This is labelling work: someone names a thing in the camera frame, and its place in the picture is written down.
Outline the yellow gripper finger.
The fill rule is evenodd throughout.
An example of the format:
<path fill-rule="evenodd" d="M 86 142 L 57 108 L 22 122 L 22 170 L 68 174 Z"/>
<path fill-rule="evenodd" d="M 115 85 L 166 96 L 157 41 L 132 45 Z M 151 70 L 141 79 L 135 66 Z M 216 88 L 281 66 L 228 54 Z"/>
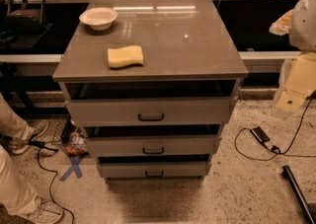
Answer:
<path fill-rule="evenodd" d="M 302 52 L 291 62 L 291 68 L 276 107 L 284 112 L 296 112 L 315 92 L 316 53 Z"/>

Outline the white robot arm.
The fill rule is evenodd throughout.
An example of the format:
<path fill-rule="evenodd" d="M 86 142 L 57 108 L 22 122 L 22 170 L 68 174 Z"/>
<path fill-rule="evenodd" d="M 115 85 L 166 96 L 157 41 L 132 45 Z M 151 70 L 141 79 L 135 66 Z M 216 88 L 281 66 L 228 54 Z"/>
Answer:
<path fill-rule="evenodd" d="M 289 41 L 301 53 L 291 62 L 276 106 L 284 112 L 295 112 L 316 91 L 316 0 L 296 4 Z"/>

